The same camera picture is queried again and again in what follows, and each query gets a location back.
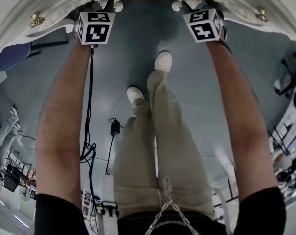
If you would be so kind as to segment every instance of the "jeans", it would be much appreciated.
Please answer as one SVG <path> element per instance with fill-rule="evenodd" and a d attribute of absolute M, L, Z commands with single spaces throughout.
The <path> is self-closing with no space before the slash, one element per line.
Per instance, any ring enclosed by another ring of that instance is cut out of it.
<path fill-rule="evenodd" d="M 5 156 L 17 135 L 17 129 L 13 126 L 18 120 L 17 116 L 10 116 L 0 129 L 0 168 L 5 165 Z"/>
<path fill-rule="evenodd" d="M 136 117 L 131 117 L 125 125 L 111 171 L 119 218 L 136 212 L 160 211 L 168 201 L 163 187 L 166 178 L 172 185 L 173 202 L 182 211 L 214 217 L 212 188 L 166 77 L 167 73 L 161 70 L 151 73 L 148 79 L 150 103 L 143 99 L 135 100 Z"/>

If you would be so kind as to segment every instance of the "brass handle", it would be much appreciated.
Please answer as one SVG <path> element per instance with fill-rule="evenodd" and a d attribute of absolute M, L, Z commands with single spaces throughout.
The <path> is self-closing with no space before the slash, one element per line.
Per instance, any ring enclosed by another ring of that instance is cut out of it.
<path fill-rule="evenodd" d="M 259 10 L 259 14 L 256 13 L 255 16 L 263 22 L 268 22 L 269 18 L 265 15 L 266 10 L 262 7 L 258 7 L 257 9 Z"/>
<path fill-rule="evenodd" d="M 29 24 L 30 28 L 37 27 L 38 25 L 41 25 L 42 22 L 45 20 L 45 18 L 39 17 L 40 11 L 36 11 L 31 15 L 31 18 L 33 21 Z"/>

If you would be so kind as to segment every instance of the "silver chain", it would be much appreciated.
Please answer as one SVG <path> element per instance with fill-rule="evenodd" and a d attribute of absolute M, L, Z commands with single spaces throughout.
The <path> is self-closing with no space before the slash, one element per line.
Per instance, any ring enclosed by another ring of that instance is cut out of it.
<path fill-rule="evenodd" d="M 181 224 L 181 225 L 185 225 L 186 227 L 188 227 L 190 229 L 190 231 L 192 232 L 193 235 L 201 235 L 199 232 L 197 232 L 196 229 L 194 229 L 191 224 L 190 224 L 190 221 L 185 217 L 185 215 L 181 212 L 181 210 L 179 209 L 179 207 L 173 202 L 172 200 L 172 196 L 171 196 L 171 192 L 172 192 L 172 187 L 171 187 L 171 184 L 169 182 L 168 179 L 166 179 L 164 181 L 164 192 L 165 192 L 165 196 L 168 197 L 169 201 L 164 204 L 162 206 L 162 209 L 161 211 L 156 215 L 154 221 L 152 222 L 152 224 L 149 226 L 149 229 L 147 230 L 147 232 L 145 233 L 145 235 L 150 235 L 151 232 L 161 226 L 161 225 L 165 225 L 165 224 L 172 224 L 172 223 L 176 223 L 176 224 L 180 224 L 179 222 L 171 222 L 171 221 L 165 221 L 165 222 L 162 222 L 161 224 L 157 225 L 156 226 L 156 223 L 158 222 L 158 220 L 161 218 L 163 212 L 168 208 L 169 205 L 171 205 L 175 211 L 177 211 L 179 213 L 179 216 L 182 218 L 184 224 Z"/>

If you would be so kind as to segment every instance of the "shoe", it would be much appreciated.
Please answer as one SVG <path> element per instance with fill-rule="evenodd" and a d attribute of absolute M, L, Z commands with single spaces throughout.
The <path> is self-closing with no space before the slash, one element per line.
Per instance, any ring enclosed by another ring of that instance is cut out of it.
<path fill-rule="evenodd" d="M 19 123 L 15 123 L 13 128 L 15 128 L 17 131 L 20 129 L 20 124 Z"/>
<path fill-rule="evenodd" d="M 12 106 L 11 107 L 11 109 L 10 109 L 10 113 L 12 114 L 12 115 L 14 115 L 14 116 L 19 116 L 18 114 L 17 114 L 17 110 L 16 110 L 16 108 L 14 107 L 14 106 Z"/>
<path fill-rule="evenodd" d="M 139 98 L 144 99 L 144 96 L 143 96 L 141 90 L 139 90 L 136 87 L 129 87 L 128 88 L 127 97 L 128 97 L 128 100 L 130 101 L 131 104 L 133 104 L 133 102 L 136 99 L 139 99 Z"/>
<path fill-rule="evenodd" d="M 157 56 L 156 61 L 154 63 L 154 68 L 160 71 L 166 71 L 169 73 L 172 67 L 172 55 L 168 51 L 162 51 Z"/>

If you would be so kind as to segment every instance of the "black t-shirt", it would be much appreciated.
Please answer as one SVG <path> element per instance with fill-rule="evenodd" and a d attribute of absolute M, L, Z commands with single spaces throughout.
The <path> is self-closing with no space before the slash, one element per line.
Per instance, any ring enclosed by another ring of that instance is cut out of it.
<path fill-rule="evenodd" d="M 193 228 L 201 235 L 226 235 L 225 226 L 195 212 L 183 211 Z M 141 212 L 118 221 L 120 235 L 143 235 L 157 212 Z M 181 221 L 177 212 L 165 211 L 159 220 Z M 279 188 L 257 192 L 239 205 L 234 235 L 282 235 L 286 209 Z M 72 203 L 49 195 L 39 194 L 36 204 L 35 235 L 83 234 L 88 231 L 82 212 Z M 191 234 L 179 224 L 167 224 L 153 230 L 152 235 Z"/>

